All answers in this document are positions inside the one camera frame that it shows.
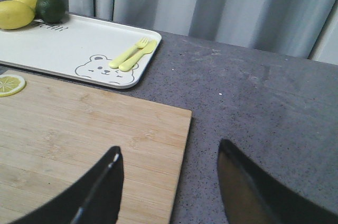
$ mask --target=lemon slice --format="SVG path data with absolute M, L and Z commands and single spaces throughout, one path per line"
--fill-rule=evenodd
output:
M 0 97 L 16 94 L 21 91 L 25 85 L 25 79 L 19 75 L 2 74 L 0 75 Z

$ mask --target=countertop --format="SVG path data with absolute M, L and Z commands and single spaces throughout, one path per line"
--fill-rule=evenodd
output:
M 171 223 L 227 223 L 216 166 L 223 138 L 338 213 L 338 66 L 159 33 L 136 86 L 76 83 L 192 110 Z

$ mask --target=bear face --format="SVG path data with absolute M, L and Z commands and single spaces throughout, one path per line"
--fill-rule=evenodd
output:
M 122 72 L 119 69 L 110 68 L 108 65 L 110 61 L 111 59 L 108 59 L 104 55 L 93 55 L 87 63 L 76 67 L 75 74 L 81 77 L 119 85 L 129 84 L 135 80 L 134 70 L 138 68 L 138 64 L 135 64 L 132 70 Z

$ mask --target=bamboo cutting board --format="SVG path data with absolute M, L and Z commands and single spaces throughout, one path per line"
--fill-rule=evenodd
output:
M 0 223 L 46 203 L 113 145 L 124 156 L 119 224 L 169 223 L 191 111 L 32 74 L 0 98 Z

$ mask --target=black object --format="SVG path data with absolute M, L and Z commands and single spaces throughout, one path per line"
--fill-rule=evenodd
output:
M 226 139 L 219 146 L 218 177 L 230 224 L 338 223 L 338 216 L 282 185 Z
M 114 224 L 123 181 L 122 154 L 114 146 L 72 186 L 11 224 Z

